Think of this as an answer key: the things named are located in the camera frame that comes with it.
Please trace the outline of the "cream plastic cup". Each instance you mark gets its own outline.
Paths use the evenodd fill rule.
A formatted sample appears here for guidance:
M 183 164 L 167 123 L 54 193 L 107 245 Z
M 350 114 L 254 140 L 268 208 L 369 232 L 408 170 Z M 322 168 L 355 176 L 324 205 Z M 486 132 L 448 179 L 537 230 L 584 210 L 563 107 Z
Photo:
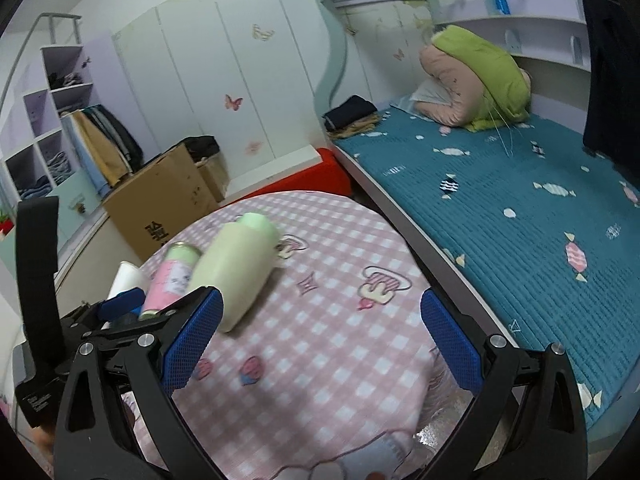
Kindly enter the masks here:
M 277 248 L 252 229 L 235 221 L 225 223 L 198 260 L 186 292 L 201 286 L 218 289 L 224 305 L 218 330 L 229 333 L 265 286 Z

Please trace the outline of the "white paper cup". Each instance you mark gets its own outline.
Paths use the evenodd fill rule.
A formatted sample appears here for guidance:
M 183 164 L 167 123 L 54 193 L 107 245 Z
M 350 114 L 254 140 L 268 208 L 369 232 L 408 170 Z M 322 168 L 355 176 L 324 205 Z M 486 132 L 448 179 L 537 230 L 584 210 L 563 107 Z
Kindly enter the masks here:
M 126 290 L 134 287 L 139 287 L 146 293 L 149 290 L 151 280 L 133 263 L 128 261 L 122 261 L 116 272 L 111 289 L 108 292 L 107 299 L 111 299 L 118 295 L 120 292 L 126 292 Z M 104 321 L 103 327 L 110 328 L 119 325 L 124 325 L 131 322 L 135 314 L 126 314 L 116 321 Z

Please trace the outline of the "green small cup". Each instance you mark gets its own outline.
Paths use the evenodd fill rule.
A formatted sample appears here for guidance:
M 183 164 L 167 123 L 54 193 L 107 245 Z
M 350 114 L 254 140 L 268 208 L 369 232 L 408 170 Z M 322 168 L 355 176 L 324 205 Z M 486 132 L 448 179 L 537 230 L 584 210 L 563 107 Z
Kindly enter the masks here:
M 271 246 L 276 247 L 281 240 L 281 234 L 276 225 L 264 214 L 258 212 L 246 212 L 235 219 L 241 226 L 256 231 Z

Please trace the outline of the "pink green can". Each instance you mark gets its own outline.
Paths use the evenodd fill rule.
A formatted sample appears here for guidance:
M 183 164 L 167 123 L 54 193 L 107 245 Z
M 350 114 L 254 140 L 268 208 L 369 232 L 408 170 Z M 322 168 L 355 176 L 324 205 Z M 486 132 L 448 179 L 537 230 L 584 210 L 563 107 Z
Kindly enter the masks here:
M 197 247 L 185 242 L 171 244 L 167 248 L 146 294 L 140 320 L 152 318 L 186 293 L 201 255 L 202 252 Z

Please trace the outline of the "tall cardboard box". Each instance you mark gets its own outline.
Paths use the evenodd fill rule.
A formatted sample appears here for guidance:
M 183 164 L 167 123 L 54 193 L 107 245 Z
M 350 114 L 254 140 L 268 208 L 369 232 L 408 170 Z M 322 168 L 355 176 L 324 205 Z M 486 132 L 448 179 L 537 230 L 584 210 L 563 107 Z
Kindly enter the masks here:
M 218 208 L 182 144 L 158 156 L 103 200 L 120 235 L 141 260 Z

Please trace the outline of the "red strawberry plush toy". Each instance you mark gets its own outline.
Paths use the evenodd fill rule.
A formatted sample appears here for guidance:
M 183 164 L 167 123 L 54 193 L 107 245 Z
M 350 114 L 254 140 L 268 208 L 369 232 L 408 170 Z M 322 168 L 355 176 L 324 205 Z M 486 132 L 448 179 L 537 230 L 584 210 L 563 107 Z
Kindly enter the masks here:
M 14 222 L 9 214 L 0 209 L 0 232 L 6 236 L 14 228 Z

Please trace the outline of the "hanging clothes row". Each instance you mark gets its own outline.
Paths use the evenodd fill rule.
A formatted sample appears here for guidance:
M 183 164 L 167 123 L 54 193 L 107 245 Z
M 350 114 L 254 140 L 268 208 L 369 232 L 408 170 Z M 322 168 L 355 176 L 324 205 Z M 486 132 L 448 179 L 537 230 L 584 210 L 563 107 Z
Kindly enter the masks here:
M 60 121 L 80 166 L 101 198 L 143 167 L 142 148 L 102 104 L 65 112 Z

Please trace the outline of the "purple stair shelf unit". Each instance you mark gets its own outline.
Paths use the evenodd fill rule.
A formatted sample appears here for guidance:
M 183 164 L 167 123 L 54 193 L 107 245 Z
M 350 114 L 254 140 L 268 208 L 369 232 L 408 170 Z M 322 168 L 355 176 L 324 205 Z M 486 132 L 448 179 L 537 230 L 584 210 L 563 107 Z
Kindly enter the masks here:
M 51 188 L 82 173 L 61 116 L 102 105 L 134 137 L 149 160 L 160 152 L 110 35 L 82 44 L 37 49 L 9 84 L 1 124 L 1 188 L 14 205 L 46 178 Z

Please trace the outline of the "pink checkered tablecloth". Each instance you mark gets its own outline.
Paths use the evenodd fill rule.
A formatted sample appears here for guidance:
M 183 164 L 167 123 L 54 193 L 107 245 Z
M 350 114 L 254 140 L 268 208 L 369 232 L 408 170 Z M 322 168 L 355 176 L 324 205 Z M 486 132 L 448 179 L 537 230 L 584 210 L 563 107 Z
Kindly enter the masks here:
M 281 192 L 195 221 L 206 248 L 257 212 L 281 233 L 254 306 L 216 333 L 174 401 L 230 479 L 401 479 L 456 422 L 458 388 L 420 317 L 427 280 L 404 240 L 347 197 Z

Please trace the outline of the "teal patterned mattress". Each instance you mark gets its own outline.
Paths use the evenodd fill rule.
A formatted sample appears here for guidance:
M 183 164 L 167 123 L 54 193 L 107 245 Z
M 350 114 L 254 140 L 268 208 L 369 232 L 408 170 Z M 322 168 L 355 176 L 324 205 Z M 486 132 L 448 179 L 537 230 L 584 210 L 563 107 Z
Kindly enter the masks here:
M 613 165 L 537 116 L 472 133 L 391 108 L 338 147 L 517 344 L 566 348 L 587 422 L 599 420 L 639 359 L 638 194 Z

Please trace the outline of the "white board on box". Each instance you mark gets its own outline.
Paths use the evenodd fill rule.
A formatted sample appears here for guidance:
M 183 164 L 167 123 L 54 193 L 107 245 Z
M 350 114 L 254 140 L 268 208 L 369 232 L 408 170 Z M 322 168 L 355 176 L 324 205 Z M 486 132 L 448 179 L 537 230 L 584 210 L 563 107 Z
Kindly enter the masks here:
M 224 196 L 224 203 L 230 204 L 267 185 L 316 166 L 320 162 L 322 162 L 320 153 L 311 145 L 270 160 L 262 166 L 231 179 Z

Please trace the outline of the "white wardrobe doors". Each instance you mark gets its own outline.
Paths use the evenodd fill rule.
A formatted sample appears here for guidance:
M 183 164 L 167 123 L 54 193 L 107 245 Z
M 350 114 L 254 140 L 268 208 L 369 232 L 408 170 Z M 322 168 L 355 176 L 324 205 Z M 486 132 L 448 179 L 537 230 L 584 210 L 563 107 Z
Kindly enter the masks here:
M 237 178 L 324 143 L 283 0 L 167 0 L 113 40 L 163 150 L 213 136 Z

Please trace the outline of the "white pillow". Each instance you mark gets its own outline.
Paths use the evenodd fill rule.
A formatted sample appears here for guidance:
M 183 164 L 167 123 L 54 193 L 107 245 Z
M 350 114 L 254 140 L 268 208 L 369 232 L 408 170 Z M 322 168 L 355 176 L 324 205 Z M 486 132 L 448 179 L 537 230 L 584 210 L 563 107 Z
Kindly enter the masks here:
M 449 96 L 447 90 L 435 79 L 425 79 L 410 96 L 412 102 L 447 105 Z

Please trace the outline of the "green pink rolled quilt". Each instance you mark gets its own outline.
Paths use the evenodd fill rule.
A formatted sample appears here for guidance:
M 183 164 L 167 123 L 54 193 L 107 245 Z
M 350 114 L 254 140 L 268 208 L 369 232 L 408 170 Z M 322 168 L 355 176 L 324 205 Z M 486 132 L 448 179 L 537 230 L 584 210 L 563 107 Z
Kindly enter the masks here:
M 477 132 L 529 118 L 529 74 L 506 50 L 469 29 L 449 25 L 436 32 L 419 60 L 426 79 L 437 80 L 449 96 L 447 105 L 413 102 L 434 122 Z

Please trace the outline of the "blue box on shelf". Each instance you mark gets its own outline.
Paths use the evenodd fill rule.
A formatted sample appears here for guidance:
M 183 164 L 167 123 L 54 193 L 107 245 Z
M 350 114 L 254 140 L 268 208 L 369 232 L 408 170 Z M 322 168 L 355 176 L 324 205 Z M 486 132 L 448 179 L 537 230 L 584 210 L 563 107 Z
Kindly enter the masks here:
M 510 15 L 508 0 L 488 0 L 490 12 L 494 15 Z

